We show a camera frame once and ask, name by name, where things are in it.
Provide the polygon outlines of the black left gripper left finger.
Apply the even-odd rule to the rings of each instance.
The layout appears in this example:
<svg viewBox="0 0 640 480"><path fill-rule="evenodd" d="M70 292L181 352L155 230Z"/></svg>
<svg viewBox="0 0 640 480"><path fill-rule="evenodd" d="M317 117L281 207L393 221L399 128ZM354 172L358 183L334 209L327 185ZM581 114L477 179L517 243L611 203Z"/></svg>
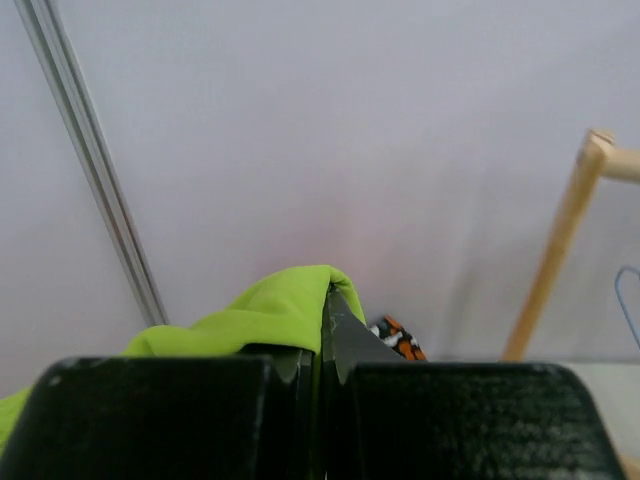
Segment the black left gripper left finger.
<svg viewBox="0 0 640 480"><path fill-rule="evenodd" d="M1 456L5 479L301 479L310 352L76 357L35 383Z"/></svg>

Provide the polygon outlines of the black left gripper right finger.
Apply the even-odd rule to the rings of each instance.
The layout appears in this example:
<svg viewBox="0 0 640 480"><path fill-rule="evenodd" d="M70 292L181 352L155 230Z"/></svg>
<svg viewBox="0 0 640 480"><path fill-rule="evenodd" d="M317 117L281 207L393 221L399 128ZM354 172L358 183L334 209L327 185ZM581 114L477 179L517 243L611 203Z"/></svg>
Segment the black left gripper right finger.
<svg viewBox="0 0 640 480"><path fill-rule="evenodd" d="M549 363L410 361L328 289L322 320L331 479L621 479L594 400Z"/></svg>

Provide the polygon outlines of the orange grey camouflage shorts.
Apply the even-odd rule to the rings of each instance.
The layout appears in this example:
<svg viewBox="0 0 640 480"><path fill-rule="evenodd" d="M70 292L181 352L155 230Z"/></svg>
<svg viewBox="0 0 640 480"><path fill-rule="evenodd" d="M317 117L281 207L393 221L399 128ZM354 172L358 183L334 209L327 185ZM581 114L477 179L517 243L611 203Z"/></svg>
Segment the orange grey camouflage shorts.
<svg viewBox="0 0 640 480"><path fill-rule="evenodd" d="M416 338L391 316L386 315L380 321L369 326L369 331L406 360L427 360Z"/></svg>

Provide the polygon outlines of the lime green shorts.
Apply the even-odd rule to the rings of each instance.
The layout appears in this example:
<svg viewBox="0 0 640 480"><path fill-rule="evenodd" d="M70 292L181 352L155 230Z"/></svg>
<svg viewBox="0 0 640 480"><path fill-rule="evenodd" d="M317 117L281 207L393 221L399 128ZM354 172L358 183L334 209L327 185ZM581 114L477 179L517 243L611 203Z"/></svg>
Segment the lime green shorts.
<svg viewBox="0 0 640 480"><path fill-rule="evenodd" d="M330 265L287 268L272 273L240 294L226 308L189 327L158 325L136 334L121 352L126 357L214 357L250 344L321 350L326 295L335 285L350 311L365 314L350 278Z"/></svg>

